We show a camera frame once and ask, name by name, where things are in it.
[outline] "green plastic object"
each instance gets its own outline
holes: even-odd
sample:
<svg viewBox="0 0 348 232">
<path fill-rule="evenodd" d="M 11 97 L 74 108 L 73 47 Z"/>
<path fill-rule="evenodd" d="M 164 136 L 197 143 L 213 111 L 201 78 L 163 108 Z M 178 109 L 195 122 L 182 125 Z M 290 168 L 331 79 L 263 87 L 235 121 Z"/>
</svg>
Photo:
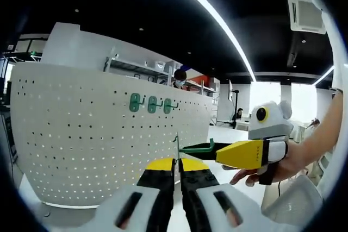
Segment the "green plastic object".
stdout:
<svg viewBox="0 0 348 232">
<path fill-rule="evenodd" d="M 166 100 L 164 100 L 164 108 L 163 108 L 163 110 L 164 110 L 165 114 L 169 114 L 171 108 L 175 108 L 176 109 L 178 107 L 179 107 L 179 103 L 177 103 L 176 106 L 172 106 L 172 100 L 171 99 L 167 98 Z"/>
<path fill-rule="evenodd" d="M 147 105 L 147 111 L 150 114 L 154 114 L 156 112 L 156 107 L 162 107 L 163 101 L 161 101 L 161 104 L 157 104 L 157 97 L 156 96 L 150 96 L 148 99 L 148 105 Z"/>
<path fill-rule="evenodd" d="M 192 152 L 211 152 L 214 148 L 214 140 L 210 138 L 210 147 L 209 148 L 193 148 L 193 149 L 180 149 L 179 152 L 182 153 L 192 153 Z"/>
<path fill-rule="evenodd" d="M 138 93 L 133 93 L 130 96 L 130 101 L 129 101 L 129 110 L 131 112 L 137 112 L 139 111 L 139 107 L 145 103 L 145 97 L 142 99 L 142 102 L 140 102 L 140 94 Z"/>
</svg>

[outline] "face mask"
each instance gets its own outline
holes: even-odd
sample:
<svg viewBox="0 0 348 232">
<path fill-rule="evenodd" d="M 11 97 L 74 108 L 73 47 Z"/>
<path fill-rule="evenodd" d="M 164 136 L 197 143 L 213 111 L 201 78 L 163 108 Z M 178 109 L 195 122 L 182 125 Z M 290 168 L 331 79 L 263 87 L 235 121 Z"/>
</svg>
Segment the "face mask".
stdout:
<svg viewBox="0 0 348 232">
<path fill-rule="evenodd" d="M 185 83 L 185 81 L 179 81 L 179 80 L 175 80 L 175 85 L 178 86 L 178 87 L 181 87 L 183 86 Z"/>
</svg>

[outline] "finger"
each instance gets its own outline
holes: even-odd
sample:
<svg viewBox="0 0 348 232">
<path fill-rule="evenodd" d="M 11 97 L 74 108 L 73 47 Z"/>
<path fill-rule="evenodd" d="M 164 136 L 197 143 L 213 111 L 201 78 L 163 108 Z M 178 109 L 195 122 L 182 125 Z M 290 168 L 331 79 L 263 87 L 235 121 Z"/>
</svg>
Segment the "finger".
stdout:
<svg viewBox="0 0 348 232">
<path fill-rule="evenodd" d="M 246 181 L 245 181 L 245 185 L 247 185 L 248 187 L 254 187 L 255 182 L 259 181 L 259 175 L 258 174 L 253 174 L 250 175 Z"/>
<path fill-rule="evenodd" d="M 222 165 L 222 168 L 223 168 L 225 171 L 237 170 L 237 168 L 229 167 L 229 166 L 226 166 L 226 165 Z"/>
<path fill-rule="evenodd" d="M 240 170 L 236 175 L 234 175 L 234 177 L 232 178 L 232 180 L 229 182 L 231 185 L 236 184 L 239 180 L 241 180 L 242 178 L 244 178 L 247 175 L 252 175 L 255 174 L 256 170 Z"/>
</svg>

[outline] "human arm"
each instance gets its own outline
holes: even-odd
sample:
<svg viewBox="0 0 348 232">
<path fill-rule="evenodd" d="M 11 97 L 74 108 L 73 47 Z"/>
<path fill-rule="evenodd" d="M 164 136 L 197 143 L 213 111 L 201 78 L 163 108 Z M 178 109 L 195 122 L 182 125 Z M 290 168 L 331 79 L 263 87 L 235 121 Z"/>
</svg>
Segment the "human arm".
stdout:
<svg viewBox="0 0 348 232">
<path fill-rule="evenodd" d="M 297 174 L 313 161 L 319 159 L 325 152 L 332 149 L 337 143 L 343 114 L 343 94 L 338 91 L 332 99 L 328 113 L 316 128 L 313 135 L 297 144 L 288 142 L 288 153 L 279 162 L 273 182 L 278 182 Z M 253 186 L 258 181 L 257 170 L 240 170 L 231 180 L 236 184 L 240 179 L 249 176 L 246 180 L 248 186 Z"/>
</svg>

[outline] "black hair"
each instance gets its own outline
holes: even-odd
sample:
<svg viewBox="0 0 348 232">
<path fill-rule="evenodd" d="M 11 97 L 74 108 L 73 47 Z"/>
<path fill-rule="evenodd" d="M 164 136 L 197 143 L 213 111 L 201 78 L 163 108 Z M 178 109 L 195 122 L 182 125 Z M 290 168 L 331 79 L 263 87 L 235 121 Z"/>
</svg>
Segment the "black hair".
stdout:
<svg viewBox="0 0 348 232">
<path fill-rule="evenodd" d="M 186 72 L 182 69 L 178 69 L 174 73 L 174 78 L 179 81 L 185 81 L 187 78 Z"/>
</svg>

